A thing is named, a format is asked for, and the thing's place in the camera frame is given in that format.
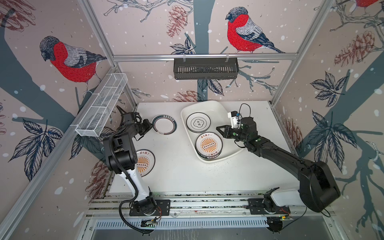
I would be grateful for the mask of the orange sunburst plate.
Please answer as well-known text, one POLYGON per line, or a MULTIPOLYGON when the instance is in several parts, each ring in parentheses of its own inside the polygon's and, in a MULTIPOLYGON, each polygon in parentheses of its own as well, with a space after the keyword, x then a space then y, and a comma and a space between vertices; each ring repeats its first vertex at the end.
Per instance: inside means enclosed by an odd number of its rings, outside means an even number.
POLYGON ((156 157, 150 150, 138 150, 137 151, 138 162, 136 169, 140 173, 141 177, 148 175, 154 168, 156 163, 156 157))
POLYGON ((196 139, 195 150, 203 159, 215 159, 223 150, 223 141, 213 132, 202 133, 196 139))

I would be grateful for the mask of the green red ring plate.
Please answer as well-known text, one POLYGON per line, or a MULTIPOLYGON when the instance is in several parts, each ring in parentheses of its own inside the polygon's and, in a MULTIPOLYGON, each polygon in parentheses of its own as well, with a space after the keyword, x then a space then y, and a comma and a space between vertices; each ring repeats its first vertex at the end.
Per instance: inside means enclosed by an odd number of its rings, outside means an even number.
POLYGON ((152 120, 153 130, 160 135, 171 135, 177 129, 177 122, 168 115, 159 115, 152 120))

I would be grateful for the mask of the white plate black emblem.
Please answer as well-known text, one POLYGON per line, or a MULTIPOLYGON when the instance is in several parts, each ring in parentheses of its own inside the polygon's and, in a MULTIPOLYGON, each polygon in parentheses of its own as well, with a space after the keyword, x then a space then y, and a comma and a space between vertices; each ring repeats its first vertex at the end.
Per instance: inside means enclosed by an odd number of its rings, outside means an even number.
POLYGON ((207 114, 196 112, 187 117, 186 125, 193 133, 204 133, 211 126, 211 119, 207 114))

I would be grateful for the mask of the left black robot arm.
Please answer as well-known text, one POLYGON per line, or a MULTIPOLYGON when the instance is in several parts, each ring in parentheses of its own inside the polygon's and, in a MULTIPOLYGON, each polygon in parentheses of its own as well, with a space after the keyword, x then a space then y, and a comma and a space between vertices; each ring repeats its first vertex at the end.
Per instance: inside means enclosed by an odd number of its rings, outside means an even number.
POLYGON ((147 119, 129 121, 103 142, 108 169, 124 178, 133 194, 129 202, 137 213, 143 215, 153 214, 157 205, 153 193, 138 171, 138 156, 133 139, 136 135, 143 137, 151 128, 152 124, 147 119))

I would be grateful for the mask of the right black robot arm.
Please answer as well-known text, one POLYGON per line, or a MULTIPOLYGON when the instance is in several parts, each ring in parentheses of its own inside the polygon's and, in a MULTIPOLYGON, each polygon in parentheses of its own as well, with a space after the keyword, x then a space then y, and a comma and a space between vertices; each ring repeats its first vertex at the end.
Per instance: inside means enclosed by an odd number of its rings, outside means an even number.
POLYGON ((224 125, 216 127, 216 130, 223 138, 242 142, 249 152, 275 163, 296 177, 300 182, 300 199, 310 210, 320 213, 341 196, 326 163, 312 162, 278 147, 258 134, 252 117, 242 118, 239 128, 224 125))

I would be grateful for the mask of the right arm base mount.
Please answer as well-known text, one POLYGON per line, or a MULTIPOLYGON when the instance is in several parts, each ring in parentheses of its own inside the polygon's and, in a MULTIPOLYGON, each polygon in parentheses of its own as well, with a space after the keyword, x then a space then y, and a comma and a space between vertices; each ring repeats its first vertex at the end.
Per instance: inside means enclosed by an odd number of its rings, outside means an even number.
POLYGON ((248 199, 248 205, 246 209, 250 210, 252 215, 290 215, 291 211, 289 207, 277 206, 272 199, 248 199))

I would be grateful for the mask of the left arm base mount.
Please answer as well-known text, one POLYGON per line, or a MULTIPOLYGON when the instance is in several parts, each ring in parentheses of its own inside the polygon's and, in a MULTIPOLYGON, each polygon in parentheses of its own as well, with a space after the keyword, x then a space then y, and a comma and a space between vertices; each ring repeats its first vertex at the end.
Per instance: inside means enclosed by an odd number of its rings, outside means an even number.
POLYGON ((137 204, 131 206, 130 217, 160 217, 170 215, 170 200, 155 200, 154 202, 143 200, 141 203, 143 204, 140 207, 137 204))

